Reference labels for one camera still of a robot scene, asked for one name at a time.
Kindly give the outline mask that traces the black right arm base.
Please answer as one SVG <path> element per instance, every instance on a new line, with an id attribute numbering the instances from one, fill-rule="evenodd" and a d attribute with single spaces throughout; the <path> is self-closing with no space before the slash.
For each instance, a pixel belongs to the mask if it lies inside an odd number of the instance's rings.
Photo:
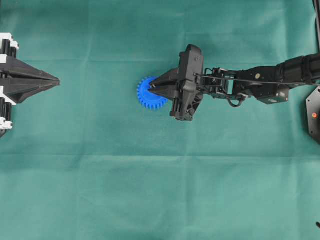
<path id="1" fill-rule="evenodd" d="M 318 144 L 320 143 L 320 87 L 306 99 L 306 113 L 308 122 L 308 133 Z"/>

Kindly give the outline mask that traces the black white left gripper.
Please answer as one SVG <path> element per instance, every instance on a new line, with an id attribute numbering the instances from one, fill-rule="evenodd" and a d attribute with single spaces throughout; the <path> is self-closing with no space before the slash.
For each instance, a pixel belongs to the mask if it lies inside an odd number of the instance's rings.
<path id="1" fill-rule="evenodd" d="M 19 44 L 11 33 L 0 33 L 0 137 L 13 128 L 12 108 L 27 98 L 60 85 L 57 77 L 18 59 Z"/>

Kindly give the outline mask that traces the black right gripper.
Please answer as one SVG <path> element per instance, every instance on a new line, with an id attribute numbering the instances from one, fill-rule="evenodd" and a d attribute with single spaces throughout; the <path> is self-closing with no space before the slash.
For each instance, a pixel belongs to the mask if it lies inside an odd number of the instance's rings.
<path id="1" fill-rule="evenodd" d="M 148 91 L 168 100 L 173 100 L 170 115 L 178 121 L 192 121 L 203 94 L 197 89 L 204 72 L 202 50 L 192 44 L 179 54 L 179 66 L 150 82 Z"/>

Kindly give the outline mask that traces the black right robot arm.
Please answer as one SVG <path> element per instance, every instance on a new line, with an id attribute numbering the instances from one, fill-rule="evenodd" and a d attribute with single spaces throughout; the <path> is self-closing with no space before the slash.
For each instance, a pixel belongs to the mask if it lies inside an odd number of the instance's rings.
<path id="1" fill-rule="evenodd" d="M 299 56 L 275 66 L 247 70 L 204 68 L 202 50 L 192 44 L 179 54 L 179 65 L 149 83 L 149 92 L 172 101 L 170 116 L 192 121 L 204 95 L 238 108 L 247 99 L 272 105 L 288 101 L 289 91 L 320 85 L 320 55 Z"/>

